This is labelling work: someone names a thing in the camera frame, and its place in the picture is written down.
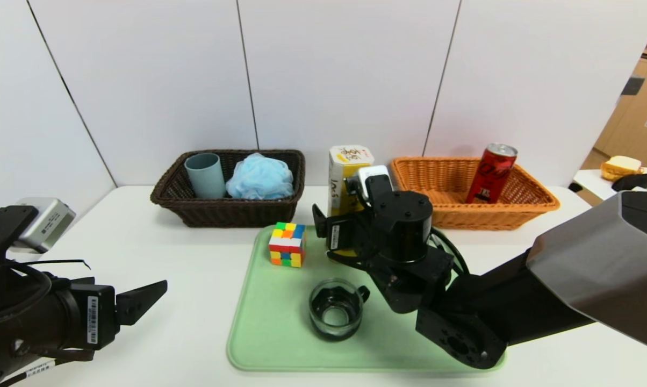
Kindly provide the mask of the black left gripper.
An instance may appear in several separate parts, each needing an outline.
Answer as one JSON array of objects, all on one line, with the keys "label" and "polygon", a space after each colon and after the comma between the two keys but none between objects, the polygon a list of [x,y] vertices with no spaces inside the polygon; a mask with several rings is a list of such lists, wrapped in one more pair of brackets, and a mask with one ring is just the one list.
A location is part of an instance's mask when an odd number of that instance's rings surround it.
[{"label": "black left gripper", "polygon": [[55,291],[24,314],[17,353],[90,362],[114,341],[120,326],[136,324],[166,292],[166,280],[116,296],[113,286],[95,284],[93,277],[59,278]]}]

